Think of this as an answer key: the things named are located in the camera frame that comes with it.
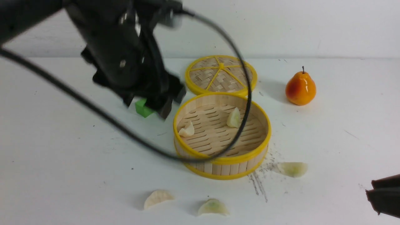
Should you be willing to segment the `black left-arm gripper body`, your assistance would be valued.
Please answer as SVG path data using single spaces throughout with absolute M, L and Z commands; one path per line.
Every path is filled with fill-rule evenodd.
M 153 31 L 173 27 L 176 0 L 68 0 L 67 14 L 86 42 L 82 57 L 96 67 L 93 81 L 122 99 L 183 99 L 183 84 L 164 66 Z

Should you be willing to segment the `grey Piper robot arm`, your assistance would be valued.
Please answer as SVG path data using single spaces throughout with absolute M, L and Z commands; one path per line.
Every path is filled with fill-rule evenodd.
M 181 103 L 186 89 L 179 79 L 164 67 L 153 30 L 157 23 L 173 27 L 173 17 L 193 17 L 218 32 L 239 59 L 244 69 L 244 59 L 229 35 L 206 17 L 183 8 L 175 0 L 1 0 L 1 45 L 27 31 L 31 27 L 66 8 L 74 25 L 87 43 L 82 52 L 84 60 L 96 68 L 94 81 L 109 88 L 129 106 L 134 96 L 149 100 L 147 106 L 165 119 L 172 102 Z M 250 114 L 252 88 L 245 70 L 248 97 L 244 121 L 228 146 L 212 157 L 195 159 L 176 157 L 158 149 L 128 130 L 88 99 L 56 79 L 50 73 L 17 54 L 1 47 L 1 56 L 26 67 L 41 78 L 64 91 L 67 95 L 92 110 L 95 114 L 119 129 L 132 140 L 170 160 L 182 163 L 216 161 L 239 140 Z M 399 175 L 371 182 L 367 190 L 368 201 L 378 213 L 399 218 Z

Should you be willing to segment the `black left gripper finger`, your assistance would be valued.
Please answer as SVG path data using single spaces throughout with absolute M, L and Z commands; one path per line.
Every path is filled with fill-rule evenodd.
M 130 107 L 135 95 L 132 92 L 125 92 L 122 94 L 122 100 L 124 105 L 128 108 Z
M 147 98 L 145 106 L 165 120 L 171 113 L 172 104 L 181 104 L 185 95 L 186 87 L 183 83 L 171 84 L 167 92 Z

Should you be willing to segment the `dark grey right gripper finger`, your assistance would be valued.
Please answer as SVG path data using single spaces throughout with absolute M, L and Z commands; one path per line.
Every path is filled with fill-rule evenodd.
M 372 187 L 375 188 L 399 188 L 400 187 L 400 174 L 393 175 L 371 182 Z

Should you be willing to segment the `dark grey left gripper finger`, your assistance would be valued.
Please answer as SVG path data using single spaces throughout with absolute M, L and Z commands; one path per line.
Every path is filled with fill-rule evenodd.
M 386 214 L 400 218 L 400 188 L 377 188 L 366 190 L 366 196 L 378 215 Z

